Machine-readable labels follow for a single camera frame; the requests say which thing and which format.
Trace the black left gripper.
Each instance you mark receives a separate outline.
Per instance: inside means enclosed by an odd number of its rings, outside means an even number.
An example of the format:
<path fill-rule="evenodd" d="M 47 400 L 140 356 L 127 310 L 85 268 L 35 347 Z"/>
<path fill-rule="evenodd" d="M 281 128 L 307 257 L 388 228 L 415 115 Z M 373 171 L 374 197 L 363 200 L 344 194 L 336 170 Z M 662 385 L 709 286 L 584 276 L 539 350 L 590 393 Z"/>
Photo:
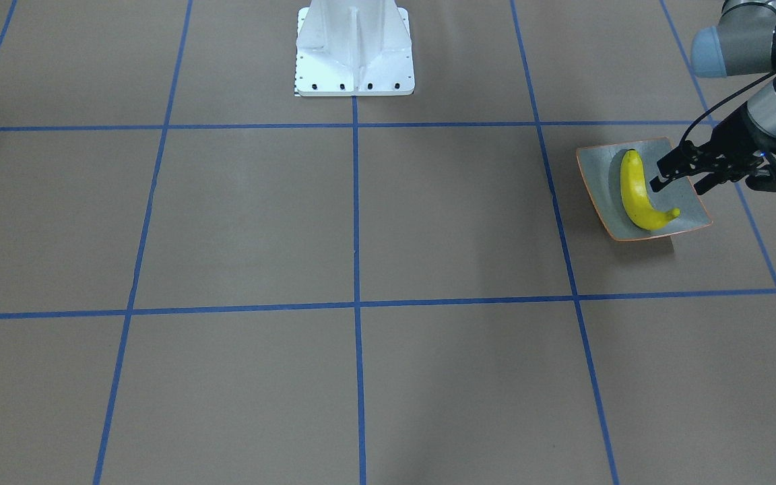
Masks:
<path fill-rule="evenodd" d="M 763 154 L 776 146 L 776 138 L 761 129 L 747 108 L 739 108 L 712 130 L 708 142 L 696 147 L 692 141 L 680 144 L 657 162 L 659 174 L 650 179 L 654 193 L 672 182 L 702 172 L 695 185 L 737 182 L 763 163 Z"/>

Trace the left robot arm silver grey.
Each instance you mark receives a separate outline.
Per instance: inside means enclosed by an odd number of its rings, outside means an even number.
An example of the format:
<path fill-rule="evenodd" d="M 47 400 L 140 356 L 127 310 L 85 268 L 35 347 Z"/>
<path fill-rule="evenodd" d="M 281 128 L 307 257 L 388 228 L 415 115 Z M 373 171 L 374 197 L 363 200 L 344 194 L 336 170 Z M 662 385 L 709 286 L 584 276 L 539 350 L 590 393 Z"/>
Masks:
<path fill-rule="evenodd" d="M 776 1 L 724 2 L 719 22 L 694 37 L 690 61 L 698 77 L 757 74 L 767 84 L 718 123 L 704 144 L 684 136 L 657 163 L 651 189 L 701 174 L 694 185 L 699 195 L 737 181 L 776 193 Z"/>

